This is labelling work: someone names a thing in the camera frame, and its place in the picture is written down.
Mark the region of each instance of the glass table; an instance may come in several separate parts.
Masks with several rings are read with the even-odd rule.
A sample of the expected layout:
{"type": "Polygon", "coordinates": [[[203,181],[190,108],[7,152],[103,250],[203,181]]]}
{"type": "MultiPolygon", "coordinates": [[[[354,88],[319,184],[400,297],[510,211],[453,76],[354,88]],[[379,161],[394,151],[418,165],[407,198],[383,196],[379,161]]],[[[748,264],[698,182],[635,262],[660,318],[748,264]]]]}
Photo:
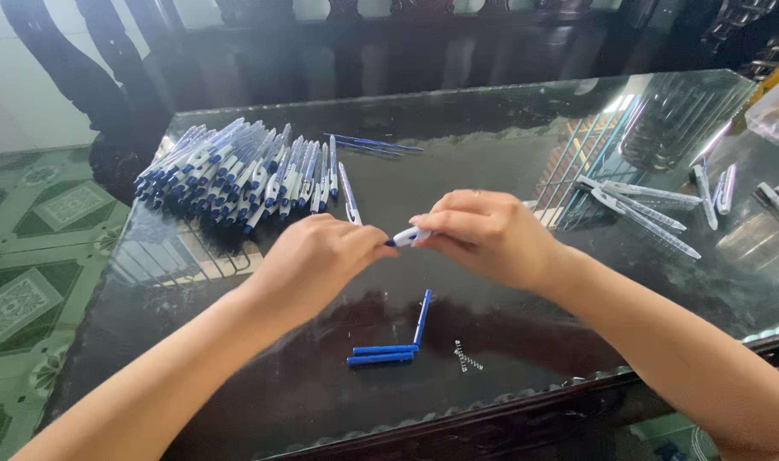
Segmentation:
{"type": "MultiPolygon", "coordinates": [[[[730,128],[753,88],[727,70],[573,80],[185,112],[167,134],[176,140],[191,125],[220,128],[245,117],[279,129],[289,122],[308,139],[334,132],[422,147],[402,158],[338,150],[364,223],[392,235],[451,190],[506,191],[536,200],[535,213],[564,243],[740,341],[779,347],[772,342],[779,340],[779,215],[753,194],[762,181],[779,184],[779,148],[730,128]],[[586,174],[696,194],[688,170],[700,158],[712,184],[730,163],[738,166],[732,211],[720,216],[719,230],[700,207],[654,204],[688,227],[680,238],[700,259],[573,187],[586,174]]],[[[345,219],[343,198],[330,212],[345,219]]],[[[244,239],[238,228],[186,222],[137,202],[43,426],[237,286],[283,227],[304,215],[268,220],[244,239]]],[[[321,459],[351,450],[361,454],[350,458],[437,458],[460,445],[452,453],[462,455],[450,459],[470,458],[617,411],[626,394],[602,392],[638,385],[617,351],[555,304],[434,252],[402,252],[368,268],[318,318],[239,370],[167,456],[321,459]],[[354,346],[408,344],[425,289],[434,299],[415,360],[348,368],[354,346]],[[587,403],[569,403],[578,397],[587,403]],[[540,408],[551,414],[534,416],[540,408]],[[533,416],[518,420],[523,412],[533,416]],[[461,435],[464,426],[473,427],[470,435],[461,435]]]]}

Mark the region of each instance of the left hand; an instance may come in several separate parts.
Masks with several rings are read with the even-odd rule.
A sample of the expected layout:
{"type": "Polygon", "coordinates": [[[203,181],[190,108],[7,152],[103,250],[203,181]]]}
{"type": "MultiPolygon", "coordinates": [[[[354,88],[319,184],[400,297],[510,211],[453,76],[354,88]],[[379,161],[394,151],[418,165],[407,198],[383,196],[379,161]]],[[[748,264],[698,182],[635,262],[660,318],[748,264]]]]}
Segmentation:
{"type": "Polygon", "coordinates": [[[388,236],[371,225],[354,225],[323,213],[292,224],[275,241],[237,294],[252,303],[256,318],[287,330],[310,320],[343,287],[381,257],[397,256],[388,236]]]}

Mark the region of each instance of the white wall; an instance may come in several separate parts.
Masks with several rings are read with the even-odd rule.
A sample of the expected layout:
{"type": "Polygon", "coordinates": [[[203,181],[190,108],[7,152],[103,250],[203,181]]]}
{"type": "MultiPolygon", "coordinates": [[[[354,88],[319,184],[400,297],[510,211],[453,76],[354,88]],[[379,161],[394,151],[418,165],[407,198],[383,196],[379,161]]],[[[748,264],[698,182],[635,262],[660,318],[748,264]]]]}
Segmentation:
{"type": "MultiPolygon", "coordinates": [[[[85,27],[75,0],[45,0],[59,30],[82,53],[112,76],[85,27]]],[[[113,0],[128,36],[142,57],[149,49],[124,0],[113,0]]],[[[56,85],[19,38],[0,6],[0,152],[52,149],[86,144],[97,132],[90,120],[56,89],[56,85]]]]}

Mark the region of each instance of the forearm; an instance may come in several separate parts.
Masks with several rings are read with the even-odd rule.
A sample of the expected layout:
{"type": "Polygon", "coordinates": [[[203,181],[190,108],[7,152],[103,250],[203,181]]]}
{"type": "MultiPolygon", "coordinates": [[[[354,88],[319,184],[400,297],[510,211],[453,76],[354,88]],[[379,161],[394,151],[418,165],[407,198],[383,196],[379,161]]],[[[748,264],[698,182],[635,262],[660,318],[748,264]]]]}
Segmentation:
{"type": "Polygon", "coordinates": [[[255,302],[230,292],[99,385],[13,459],[159,459],[210,395],[285,332],[266,318],[251,321],[255,302]]]}
{"type": "Polygon", "coordinates": [[[779,372],[676,303],[570,251],[544,295],[611,343],[718,445],[779,454],[779,372]]]}

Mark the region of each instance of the right hand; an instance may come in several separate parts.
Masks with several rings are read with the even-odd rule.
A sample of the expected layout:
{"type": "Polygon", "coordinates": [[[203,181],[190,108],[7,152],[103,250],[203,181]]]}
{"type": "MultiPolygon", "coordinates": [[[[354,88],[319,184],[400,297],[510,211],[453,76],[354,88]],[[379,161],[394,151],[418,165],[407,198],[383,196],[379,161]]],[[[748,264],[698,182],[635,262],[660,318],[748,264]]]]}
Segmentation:
{"type": "Polygon", "coordinates": [[[569,254],[518,198],[502,192],[456,190],[409,223],[436,232],[413,246],[435,249],[475,273],[538,294],[550,289],[558,278],[554,267],[569,254]]]}

